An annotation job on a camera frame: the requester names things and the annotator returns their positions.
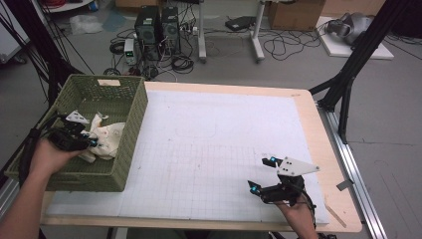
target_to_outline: wicker basket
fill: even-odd
[[[117,81],[108,81],[104,86],[99,80]],[[119,86],[111,86],[113,84],[110,83],[118,83]],[[55,113],[69,114],[78,110],[87,119],[93,119],[97,112],[109,116],[102,125],[123,121],[126,125],[115,159],[98,158],[94,163],[88,163],[80,158],[73,158],[51,177],[47,190],[123,191],[147,102],[142,78],[69,76],[41,123]],[[6,175],[18,178],[20,156],[21,152],[6,170]]]

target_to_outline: gray floor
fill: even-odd
[[[86,10],[68,14],[84,14]],[[95,13],[100,21],[108,11]],[[67,19],[68,15],[59,15]],[[117,32],[133,26],[126,21]],[[117,32],[70,36],[70,40],[96,74],[110,66],[109,40]],[[176,75],[179,83],[310,89],[335,76],[346,58],[329,57],[323,46],[306,48],[283,62],[266,53],[256,64],[249,39],[239,36],[207,36],[206,64],[197,61],[188,75]],[[385,46],[393,61],[370,60],[353,86],[347,137],[367,190],[389,238],[419,238],[422,235],[422,89],[421,61],[403,51]],[[422,46],[396,43],[422,57]],[[88,73],[82,61],[71,53],[72,64]],[[158,81],[174,82],[170,74]],[[31,64],[0,68],[0,166],[3,165],[47,104]],[[106,238],[106,228],[45,227],[49,238]],[[341,238],[369,238],[364,229]]]

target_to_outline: table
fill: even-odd
[[[348,189],[339,191],[335,187],[337,184],[343,182],[344,178],[319,118],[314,100],[308,91],[153,82],[147,82],[145,85],[148,90],[157,91],[236,93],[240,95],[273,96],[293,99],[301,118],[310,154],[314,162],[321,168],[324,168],[316,176],[322,189],[330,223],[319,226],[317,230],[324,232],[358,232],[361,230],[360,219],[352,202],[350,192]],[[53,195],[54,192],[46,192],[45,194],[41,218],[42,224],[210,230],[292,230],[287,224],[282,223],[47,215],[45,211]]]

